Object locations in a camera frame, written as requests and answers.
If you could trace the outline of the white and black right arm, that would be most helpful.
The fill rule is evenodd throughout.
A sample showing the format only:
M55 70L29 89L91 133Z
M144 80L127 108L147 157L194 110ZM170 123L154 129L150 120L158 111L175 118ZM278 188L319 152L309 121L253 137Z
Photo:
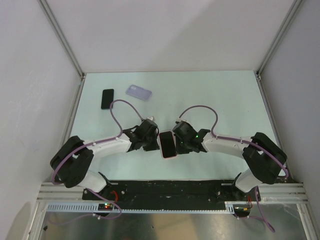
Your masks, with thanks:
M208 129L196 131L188 122L180 121L173 128L178 154L223 153L245 160L248 169L241 172L231 187L232 197L238 201L260 184L273 185L284 167L287 155L267 135L257 132L251 137L215 135Z

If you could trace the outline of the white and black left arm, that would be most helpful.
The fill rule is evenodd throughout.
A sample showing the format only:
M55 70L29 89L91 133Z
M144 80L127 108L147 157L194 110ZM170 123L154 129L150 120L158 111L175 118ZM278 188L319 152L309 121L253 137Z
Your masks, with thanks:
M80 186L90 189L99 199L107 199L111 194L111 183L102 173L91 171L91 163L110 155L139 149L146 152L159 150L158 134L157 124L146 118L140 125L125 129L116 137L84 141L77 135L72 136L50 161L53 169L51 182L66 188Z

